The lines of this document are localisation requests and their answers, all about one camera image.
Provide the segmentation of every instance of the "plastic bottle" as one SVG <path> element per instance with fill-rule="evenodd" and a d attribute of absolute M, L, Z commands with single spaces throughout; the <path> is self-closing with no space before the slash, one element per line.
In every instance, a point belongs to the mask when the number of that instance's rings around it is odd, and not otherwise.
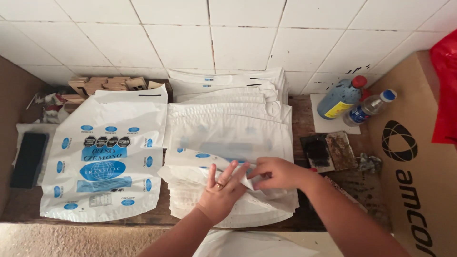
<path fill-rule="evenodd" d="M 367 97 L 361 104 L 358 104 L 343 115 L 343 121 L 350 127 L 356 127 L 373 115 L 379 114 L 397 97 L 397 93 L 387 89 L 380 95 Z"/>
<path fill-rule="evenodd" d="M 367 79 L 364 76 L 356 76 L 352 80 L 340 80 L 317 105 L 317 113 L 329 120 L 338 117 L 359 102 L 362 96 L 361 88 L 366 83 Z"/>

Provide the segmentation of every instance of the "woman's right hand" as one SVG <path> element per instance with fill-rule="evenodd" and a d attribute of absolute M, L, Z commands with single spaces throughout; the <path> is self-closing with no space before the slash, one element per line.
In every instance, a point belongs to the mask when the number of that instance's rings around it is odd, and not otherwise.
<path fill-rule="evenodd" d="M 257 159 L 257 167 L 248 175 L 251 179 L 257 175 L 268 176 L 269 179 L 259 181 L 253 185 L 259 189 L 295 189 L 303 186 L 303 182 L 312 174 L 309 169 L 297 166 L 289 161 L 278 157 L 260 157 Z"/>

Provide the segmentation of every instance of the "red plastic bag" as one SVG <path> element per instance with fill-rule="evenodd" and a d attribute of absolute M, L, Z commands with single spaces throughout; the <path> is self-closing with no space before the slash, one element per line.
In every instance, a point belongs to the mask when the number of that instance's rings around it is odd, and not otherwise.
<path fill-rule="evenodd" d="M 440 79 L 432 143 L 457 144 L 457 30 L 436 43 L 430 49 L 430 57 Z"/>

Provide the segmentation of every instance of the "hand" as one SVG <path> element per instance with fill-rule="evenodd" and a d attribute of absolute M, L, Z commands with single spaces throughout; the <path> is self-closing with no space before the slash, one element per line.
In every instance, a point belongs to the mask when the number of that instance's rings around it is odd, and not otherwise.
<path fill-rule="evenodd" d="M 255 183 L 253 185 L 255 190 L 295 189 L 300 188 L 306 175 L 310 173 L 313 172 L 278 157 L 260 157 L 257 158 L 257 167 L 247 178 L 251 179 L 257 175 L 269 177 L 269 179 Z"/>
<path fill-rule="evenodd" d="M 237 161 L 232 161 L 222 172 L 216 184 L 216 165 L 211 164 L 208 173 L 208 182 L 200 200 L 195 208 L 201 210 L 213 223 L 213 226 L 225 219 L 232 210 L 235 202 L 246 192 L 247 187 L 240 183 L 250 164 L 245 162 L 233 176 L 232 173 L 238 166 Z"/>

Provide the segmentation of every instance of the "floor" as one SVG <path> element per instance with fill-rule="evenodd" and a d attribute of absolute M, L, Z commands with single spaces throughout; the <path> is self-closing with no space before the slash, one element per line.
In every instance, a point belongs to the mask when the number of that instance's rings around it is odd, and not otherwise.
<path fill-rule="evenodd" d="M 133 257 L 166 230 L 0 224 L 2 257 Z M 327 257 L 342 257 L 328 233 L 277 233 Z"/>

